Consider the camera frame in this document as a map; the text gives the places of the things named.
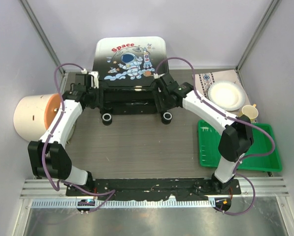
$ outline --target wall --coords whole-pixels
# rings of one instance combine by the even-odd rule
[[[241,74],[260,121],[273,126],[294,202],[294,0],[280,3]]]
[[[11,235],[24,179],[33,177],[28,143],[13,127],[20,99],[55,91],[50,59],[20,3],[0,1],[0,236]]]
[[[270,0],[29,0],[61,62],[92,68],[105,37],[160,36],[196,67],[236,66]],[[186,67],[171,61],[175,68]]]

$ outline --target cup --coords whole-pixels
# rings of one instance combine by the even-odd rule
[[[255,119],[259,116],[259,111],[256,108],[256,104],[245,105],[244,107],[242,107],[239,116],[242,115],[246,115],[248,118],[250,118],[251,122],[255,122]]]

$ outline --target wheel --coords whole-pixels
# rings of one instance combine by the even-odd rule
[[[170,112],[161,113],[161,121],[163,124],[170,124],[172,121],[173,115]]]
[[[112,115],[110,113],[104,113],[102,115],[102,122],[105,125],[110,125],[112,123]]]

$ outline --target green basket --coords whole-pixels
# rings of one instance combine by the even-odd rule
[[[275,140],[273,131],[269,124],[255,123],[254,125],[265,130]],[[204,120],[200,120],[198,122],[198,136],[200,164],[206,167],[217,167],[221,157],[218,151],[221,136]],[[253,129],[253,136],[254,143],[247,154],[265,153],[271,149],[271,142],[263,133]],[[275,149],[275,151],[269,156],[247,158],[239,166],[239,169],[279,172],[282,170],[282,166],[278,150]]]

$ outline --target plate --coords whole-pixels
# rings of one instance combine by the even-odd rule
[[[230,81],[213,83],[208,90],[209,100],[226,111],[235,111],[245,102],[244,90]]]

